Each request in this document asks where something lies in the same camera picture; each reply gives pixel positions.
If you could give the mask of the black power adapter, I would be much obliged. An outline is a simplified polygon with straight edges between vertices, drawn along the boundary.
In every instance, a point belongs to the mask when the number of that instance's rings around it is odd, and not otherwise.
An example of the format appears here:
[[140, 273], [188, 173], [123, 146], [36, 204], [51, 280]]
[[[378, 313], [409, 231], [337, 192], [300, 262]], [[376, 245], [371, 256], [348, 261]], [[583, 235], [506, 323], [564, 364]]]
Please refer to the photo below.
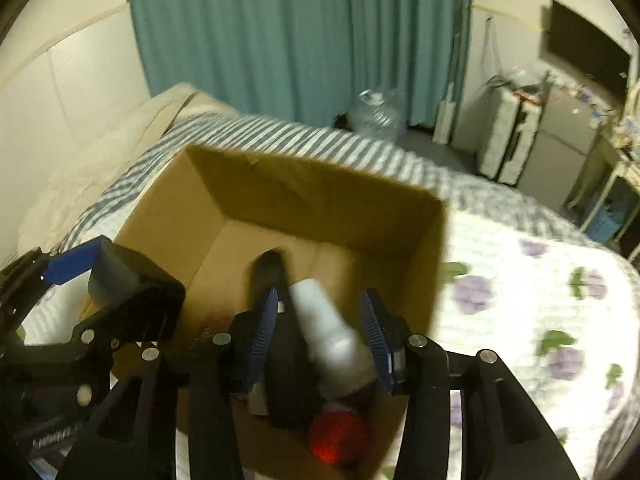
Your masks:
[[84, 325], [126, 341], [174, 336], [186, 290], [150, 258], [109, 240], [93, 261], [88, 292], [94, 312]]

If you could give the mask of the black remote control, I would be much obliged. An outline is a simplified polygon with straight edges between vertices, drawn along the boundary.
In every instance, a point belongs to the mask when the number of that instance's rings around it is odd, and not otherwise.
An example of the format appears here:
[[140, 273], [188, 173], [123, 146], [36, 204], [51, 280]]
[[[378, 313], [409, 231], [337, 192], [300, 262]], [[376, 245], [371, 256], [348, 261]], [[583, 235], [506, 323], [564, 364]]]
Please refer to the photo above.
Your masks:
[[265, 300], [277, 293], [277, 318], [262, 369], [270, 425], [305, 432], [319, 411], [319, 377], [309, 359], [299, 325], [282, 252], [268, 250], [250, 267], [250, 298]]

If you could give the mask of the red lidded white bottle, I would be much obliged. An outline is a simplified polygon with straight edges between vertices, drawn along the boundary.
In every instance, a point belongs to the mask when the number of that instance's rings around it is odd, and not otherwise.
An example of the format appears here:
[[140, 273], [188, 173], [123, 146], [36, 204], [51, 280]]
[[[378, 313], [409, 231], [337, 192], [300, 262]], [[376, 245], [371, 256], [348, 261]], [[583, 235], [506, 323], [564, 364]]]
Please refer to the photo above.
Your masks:
[[332, 466], [355, 463], [369, 447], [369, 428], [346, 398], [375, 380], [369, 348], [319, 281], [299, 281], [290, 292], [323, 399], [308, 430], [308, 448], [315, 458]]

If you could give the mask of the white small box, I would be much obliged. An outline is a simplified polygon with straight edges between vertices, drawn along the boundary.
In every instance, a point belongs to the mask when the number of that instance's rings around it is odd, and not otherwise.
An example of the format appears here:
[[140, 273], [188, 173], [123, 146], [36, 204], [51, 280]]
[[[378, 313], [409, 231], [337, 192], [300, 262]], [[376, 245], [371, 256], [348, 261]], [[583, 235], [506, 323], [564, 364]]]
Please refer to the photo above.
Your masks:
[[86, 272], [43, 295], [22, 323], [26, 346], [65, 344], [72, 339], [74, 327], [90, 306], [89, 278]]

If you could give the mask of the open cardboard box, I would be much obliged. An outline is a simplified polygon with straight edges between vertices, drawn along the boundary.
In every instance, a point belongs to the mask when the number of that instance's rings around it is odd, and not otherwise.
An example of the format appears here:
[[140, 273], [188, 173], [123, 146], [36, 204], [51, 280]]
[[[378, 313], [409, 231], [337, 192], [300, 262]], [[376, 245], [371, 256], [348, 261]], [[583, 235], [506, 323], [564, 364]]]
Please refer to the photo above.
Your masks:
[[319, 281], [346, 321], [375, 288], [416, 333], [430, 328], [445, 213], [422, 188], [314, 159], [182, 150], [116, 236], [186, 288], [176, 341], [247, 308], [250, 264], [279, 249], [294, 281]]

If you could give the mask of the floral quilted bedspread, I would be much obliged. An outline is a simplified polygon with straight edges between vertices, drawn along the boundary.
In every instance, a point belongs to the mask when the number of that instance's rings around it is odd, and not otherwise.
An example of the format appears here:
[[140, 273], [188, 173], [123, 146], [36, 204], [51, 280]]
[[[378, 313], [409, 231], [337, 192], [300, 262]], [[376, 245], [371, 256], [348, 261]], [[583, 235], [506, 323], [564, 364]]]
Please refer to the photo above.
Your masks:
[[588, 240], [449, 211], [435, 296], [416, 332], [461, 354], [495, 351], [547, 419], [578, 476], [599, 479], [639, 417], [639, 274]]

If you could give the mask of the grey checked bed sheet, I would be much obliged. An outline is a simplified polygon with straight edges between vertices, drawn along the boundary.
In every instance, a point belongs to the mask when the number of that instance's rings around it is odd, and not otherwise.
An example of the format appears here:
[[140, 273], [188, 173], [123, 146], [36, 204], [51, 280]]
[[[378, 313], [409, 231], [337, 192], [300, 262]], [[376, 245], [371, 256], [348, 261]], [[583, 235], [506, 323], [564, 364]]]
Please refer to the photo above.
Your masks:
[[[449, 211], [477, 214], [528, 234], [547, 235], [564, 242], [581, 238], [597, 245], [570, 222], [526, 195], [438, 166], [388, 142], [267, 117], [229, 118], [207, 113], [171, 127], [84, 211], [64, 237], [63, 247], [74, 247], [99, 234], [116, 235], [149, 185], [180, 148], [190, 144], [324, 160], [426, 188], [445, 202]], [[623, 461], [628, 439], [599, 479], [610, 478]]]

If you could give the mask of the blue laundry basket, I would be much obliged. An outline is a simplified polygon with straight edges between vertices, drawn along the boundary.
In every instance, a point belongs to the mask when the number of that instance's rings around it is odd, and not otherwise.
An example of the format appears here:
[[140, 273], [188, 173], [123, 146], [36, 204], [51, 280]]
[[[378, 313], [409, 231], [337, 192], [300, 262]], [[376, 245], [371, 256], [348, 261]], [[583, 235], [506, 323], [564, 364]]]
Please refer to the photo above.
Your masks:
[[623, 226], [626, 217], [626, 206], [620, 198], [607, 198], [598, 209], [586, 235], [599, 244], [606, 244]]

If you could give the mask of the white flat mop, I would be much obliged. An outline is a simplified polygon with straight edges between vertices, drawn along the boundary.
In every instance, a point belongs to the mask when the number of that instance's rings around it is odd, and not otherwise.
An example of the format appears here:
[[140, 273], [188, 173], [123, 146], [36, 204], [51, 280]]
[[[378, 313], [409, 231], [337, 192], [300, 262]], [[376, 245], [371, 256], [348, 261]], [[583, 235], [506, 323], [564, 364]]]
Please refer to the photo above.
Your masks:
[[446, 94], [440, 101], [437, 111], [436, 125], [433, 136], [433, 140], [437, 145], [447, 145], [449, 141], [452, 120], [454, 119], [454, 109], [456, 108], [456, 101], [454, 100], [454, 88], [456, 88], [459, 56], [460, 32], [456, 32], [454, 34], [454, 46], [452, 47], [451, 52]]

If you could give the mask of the clear water jug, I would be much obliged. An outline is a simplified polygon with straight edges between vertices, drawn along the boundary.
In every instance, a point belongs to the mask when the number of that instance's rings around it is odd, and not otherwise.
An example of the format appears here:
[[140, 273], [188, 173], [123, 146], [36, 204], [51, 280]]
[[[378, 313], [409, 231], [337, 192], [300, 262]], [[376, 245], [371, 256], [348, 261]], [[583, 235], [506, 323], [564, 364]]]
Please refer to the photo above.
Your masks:
[[352, 132], [373, 140], [396, 143], [407, 128], [404, 92], [367, 89], [358, 94], [347, 114]]

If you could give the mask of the white suitcase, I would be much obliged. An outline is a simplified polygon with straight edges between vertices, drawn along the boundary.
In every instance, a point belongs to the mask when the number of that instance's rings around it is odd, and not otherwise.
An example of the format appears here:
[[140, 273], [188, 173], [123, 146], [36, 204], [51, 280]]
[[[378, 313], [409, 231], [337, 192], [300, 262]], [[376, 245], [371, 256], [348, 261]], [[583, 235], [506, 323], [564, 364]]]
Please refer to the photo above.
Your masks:
[[476, 171], [505, 185], [516, 185], [532, 149], [542, 114], [539, 100], [501, 87], [491, 91], [487, 124]]

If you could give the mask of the silver mini fridge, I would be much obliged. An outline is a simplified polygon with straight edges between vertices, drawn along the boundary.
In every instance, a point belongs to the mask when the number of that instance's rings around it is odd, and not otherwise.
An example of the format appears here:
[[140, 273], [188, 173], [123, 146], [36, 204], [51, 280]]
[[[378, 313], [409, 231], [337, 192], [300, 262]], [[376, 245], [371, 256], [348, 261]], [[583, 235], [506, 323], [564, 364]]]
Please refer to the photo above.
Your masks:
[[597, 130], [593, 107], [552, 86], [523, 171], [518, 190], [541, 205], [560, 212], [574, 191], [590, 154]]

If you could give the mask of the white dressing table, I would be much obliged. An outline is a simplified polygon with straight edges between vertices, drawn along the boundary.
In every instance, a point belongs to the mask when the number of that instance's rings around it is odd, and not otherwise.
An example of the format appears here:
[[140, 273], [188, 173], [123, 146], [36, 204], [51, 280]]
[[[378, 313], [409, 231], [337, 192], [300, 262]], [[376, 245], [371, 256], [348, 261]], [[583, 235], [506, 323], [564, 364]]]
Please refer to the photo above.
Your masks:
[[602, 130], [596, 135], [566, 204], [568, 210], [586, 206], [578, 223], [580, 232], [587, 232], [596, 220], [618, 181], [624, 182], [639, 196], [639, 159], [632, 154], [631, 148], [630, 144], [620, 144], [613, 133]]

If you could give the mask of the teal window curtain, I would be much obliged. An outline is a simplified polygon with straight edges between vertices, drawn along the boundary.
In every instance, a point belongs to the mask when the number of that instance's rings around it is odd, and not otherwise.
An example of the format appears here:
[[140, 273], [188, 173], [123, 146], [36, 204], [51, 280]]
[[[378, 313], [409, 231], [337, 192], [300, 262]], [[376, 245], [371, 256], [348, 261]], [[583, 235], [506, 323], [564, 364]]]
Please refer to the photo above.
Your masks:
[[187, 82], [248, 114], [327, 126], [367, 89], [430, 126], [459, 93], [471, 0], [128, 0], [150, 90]]

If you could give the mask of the black wall television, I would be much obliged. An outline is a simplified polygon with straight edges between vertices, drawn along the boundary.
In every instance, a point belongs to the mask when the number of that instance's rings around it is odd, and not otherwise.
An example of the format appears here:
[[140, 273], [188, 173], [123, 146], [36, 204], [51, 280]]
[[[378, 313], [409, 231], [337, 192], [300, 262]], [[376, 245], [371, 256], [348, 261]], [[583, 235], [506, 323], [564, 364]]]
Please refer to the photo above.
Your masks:
[[596, 25], [551, 1], [547, 49], [618, 102], [626, 99], [630, 54]]

